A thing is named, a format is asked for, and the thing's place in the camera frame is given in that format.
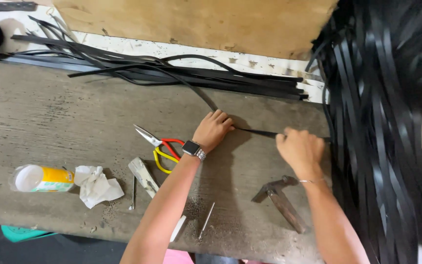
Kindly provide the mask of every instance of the crumpled tissue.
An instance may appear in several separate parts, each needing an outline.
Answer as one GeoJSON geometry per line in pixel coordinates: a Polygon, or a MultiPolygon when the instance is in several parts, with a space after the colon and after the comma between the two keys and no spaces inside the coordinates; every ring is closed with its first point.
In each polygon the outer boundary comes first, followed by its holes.
{"type": "Polygon", "coordinates": [[[91,209],[102,201],[112,201],[124,195],[117,179],[107,179],[101,166],[79,166],[74,183],[81,187],[79,198],[91,209]]]}

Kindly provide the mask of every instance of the metal watch band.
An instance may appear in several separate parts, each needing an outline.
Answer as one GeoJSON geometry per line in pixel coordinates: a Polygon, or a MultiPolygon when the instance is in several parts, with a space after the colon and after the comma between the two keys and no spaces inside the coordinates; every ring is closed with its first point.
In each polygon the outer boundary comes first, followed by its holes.
{"type": "Polygon", "coordinates": [[[206,158],[206,153],[200,148],[195,156],[197,156],[202,162],[206,158]]]}

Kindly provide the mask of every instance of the wooden workbench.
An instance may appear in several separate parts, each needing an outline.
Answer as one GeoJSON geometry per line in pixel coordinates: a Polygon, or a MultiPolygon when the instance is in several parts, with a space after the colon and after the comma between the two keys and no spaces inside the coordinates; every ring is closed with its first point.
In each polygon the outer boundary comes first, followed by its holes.
{"type": "MultiPolygon", "coordinates": [[[[154,165],[153,147],[133,124],[157,137],[187,140],[210,110],[184,86],[140,87],[105,76],[70,79],[67,73],[0,63],[0,224],[127,242],[150,202],[138,184],[136,209],[128,210],[133,175],[127,164],[139,156],[159,182],[165,178],[154,165]],[[25,164],[70,170],[103,166],[125,195],[88,209],[78,188],[69,193],[10,191],[11,173],[25,164]]],[[[328,136],[319,104],[204,91],[241,127],[279,132],[290,125],[328,136]]],[[[233,131],[200,168],[185,207],[183,232],[170,248],[270,263],[322,263],[313,231],[298,235],[269,199],[261,204],[250,201],[263,184],[282,175],[294,173],[280,158],[274,140],[233,131]],[[216,205],[199,242],[213,201],[216,205]]],[[[311,226],[303,188],[284,191],[311,226]]]]}

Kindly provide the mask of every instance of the hand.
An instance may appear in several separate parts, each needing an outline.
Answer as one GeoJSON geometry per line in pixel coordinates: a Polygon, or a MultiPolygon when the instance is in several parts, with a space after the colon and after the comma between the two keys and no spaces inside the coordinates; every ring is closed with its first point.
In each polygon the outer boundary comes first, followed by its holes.
{"type": "Polygon", "coordinates": [[[223,111],[209,112],[196,129],[192,141],[200,144],[204,153],[208,154],[223,140],[227,132],[235,129],[232,124],[232,119],[227,118],[223,111]]]}
{"type": "Polygon", "coordinates": [[[325,148],[323,139],[307,130],[287,127],[285,135],[276,136],[276,147],[283,159],[292,167],[299,180],[319,180],[323,177],[320,160],[325,148]]]}

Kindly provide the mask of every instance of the pile of black leather straps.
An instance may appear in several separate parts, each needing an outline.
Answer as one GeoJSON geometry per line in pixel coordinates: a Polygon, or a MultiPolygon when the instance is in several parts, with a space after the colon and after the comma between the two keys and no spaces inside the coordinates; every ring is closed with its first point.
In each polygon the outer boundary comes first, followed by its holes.
{"type": "Polygon", "coordinates": [[[202,55],[177,55],[166,58],[153,56],[130,56],[109,52],[76,43],[60,27],[38,20],[40,28],[49,37],[14,35],[12,39],[46,45],[50,50],[31,50],[15,52],[4,61],[28,63],[38,66],[70,69],[80,73],[70,77],[105,74],[119,77],[141,86],[165,86],[183,84],[193,89],[208,105],[216,110],[214,103],[196,87],[206,87],[241,93],[267,95],[286,99],[307,99],[304,90],[296,88],[300,77],[279,77],[245,73],[235,70],[224,63],[202,55]],[[214,63],[225,70],[176,67],[169,62],[180,59],[201,59],[214,63]]]}
{"type": "Polygon", "coordinates": [[[422,0],[341,0],[313,51],[333,193],[372,264],[422,263],[422,0]]]}

